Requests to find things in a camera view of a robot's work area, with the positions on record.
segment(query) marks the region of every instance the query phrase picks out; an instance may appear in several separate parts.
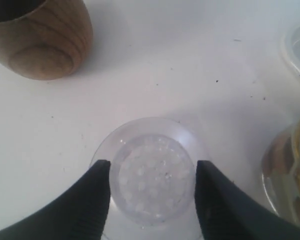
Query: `transparent glass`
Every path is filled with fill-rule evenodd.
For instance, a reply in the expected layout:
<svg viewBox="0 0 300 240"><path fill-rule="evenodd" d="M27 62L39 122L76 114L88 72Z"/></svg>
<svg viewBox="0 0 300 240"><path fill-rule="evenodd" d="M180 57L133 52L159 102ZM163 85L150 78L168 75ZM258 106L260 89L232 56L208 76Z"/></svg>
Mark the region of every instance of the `transparent glass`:
<svg viewBox="0 0 300 240"><path fill-rule="evenodd" d="M262 176L276 213L300 226L300 121L272 141L262 159Z"/></svg>

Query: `wooden cup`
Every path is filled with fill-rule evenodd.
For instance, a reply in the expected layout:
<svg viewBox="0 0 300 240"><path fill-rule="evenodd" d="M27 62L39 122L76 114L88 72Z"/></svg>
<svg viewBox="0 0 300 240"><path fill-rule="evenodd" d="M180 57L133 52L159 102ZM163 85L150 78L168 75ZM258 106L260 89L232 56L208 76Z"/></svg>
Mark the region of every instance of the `wooden cup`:
<svg viewBox="0 0 300 240"><path fill-rule="evenodd" d="M0 63L21 76L67 76L87 57L92 41L83 0L0 0Z"/></svg>

